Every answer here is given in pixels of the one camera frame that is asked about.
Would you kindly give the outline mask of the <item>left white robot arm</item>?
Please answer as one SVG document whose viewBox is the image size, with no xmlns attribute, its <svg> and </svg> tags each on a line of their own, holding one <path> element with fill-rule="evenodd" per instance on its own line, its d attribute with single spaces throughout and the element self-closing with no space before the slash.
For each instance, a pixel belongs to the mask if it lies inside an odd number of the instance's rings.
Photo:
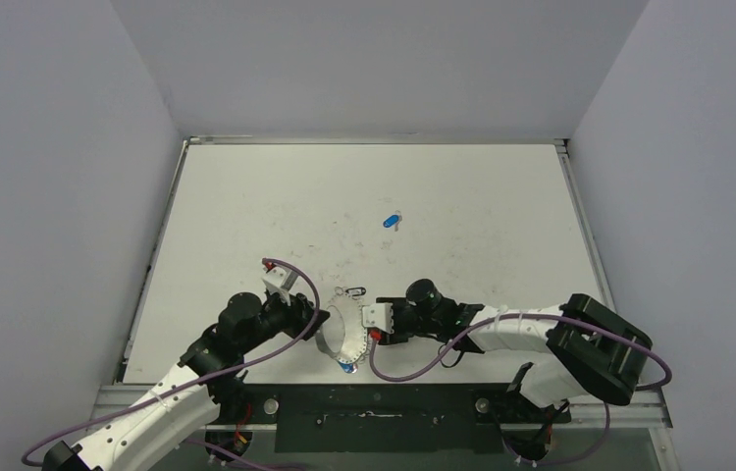
<svg viewBox="0 0 736 471">
<path fill-rule="evenodd" d="M 233 422 L 242 414 L 245 397 L 236 374 L 248 366 L 245 354 L 279 334 L 309 340 L 329 317 L 302 294 L 233 295 L 217 323 L 139 402 L 110 415 L 74 445 L 51 446 L 40 469 L 149 469 L 200 427 L 216 419 Z"/>
</svg>

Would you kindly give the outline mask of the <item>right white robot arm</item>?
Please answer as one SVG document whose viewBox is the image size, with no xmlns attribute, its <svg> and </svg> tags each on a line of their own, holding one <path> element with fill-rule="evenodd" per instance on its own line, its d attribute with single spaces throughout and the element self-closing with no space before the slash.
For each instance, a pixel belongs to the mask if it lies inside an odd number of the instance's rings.
<svg viewBox="0 0 736 471">
<path fill-rule="evenodd" d="M 654 345 L 645 332 L 585 293 L 552 307 L 520 310 L 455 301 L 421 279 L 403 297 L 379 297 L 362 307 L 361 317 L 374 345 L 418 337 L 460 354 L 541 355 L 517 373 L 506 395 L 509 413 L 521 421 L 580 395 L 628 405 L 642 389 L 640 376 Z"/>
</svg>

